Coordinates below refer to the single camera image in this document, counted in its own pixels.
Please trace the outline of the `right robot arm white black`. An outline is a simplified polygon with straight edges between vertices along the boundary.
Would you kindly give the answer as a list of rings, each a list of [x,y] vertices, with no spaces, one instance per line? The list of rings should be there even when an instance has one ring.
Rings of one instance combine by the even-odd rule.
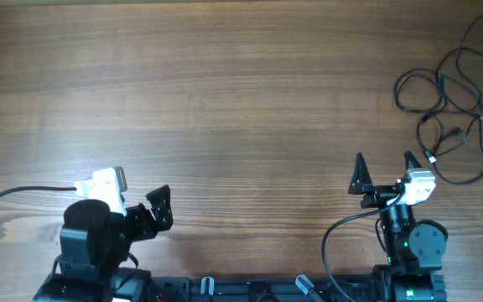
[[[425,301],[448,299],[442,269],[448,231],[431,220],[415,219],[413,208],[435,189],[435,176],[407,151],[405,174],[393,185],[374,185],[361,153],[348,193],[362,195],[361,208],[379,210],[387,265],[372,270],[374,301]]]

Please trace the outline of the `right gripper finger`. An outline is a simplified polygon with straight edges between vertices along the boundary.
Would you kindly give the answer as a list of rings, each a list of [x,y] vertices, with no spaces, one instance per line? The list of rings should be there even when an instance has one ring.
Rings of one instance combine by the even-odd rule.
[[[413,153],[411,151],[406,151],[404,153],[404,159],[405,159],[405,168],[406,170],[409,170],[409,169],[420,169],[422,167],[422,165],[417,161],[417,159],[415,158],[415,156],[413,155]]]
[[[362,153],[356,155],[354,172],[350,181],[350,195],[364,195],[373,191],[373,183]]]

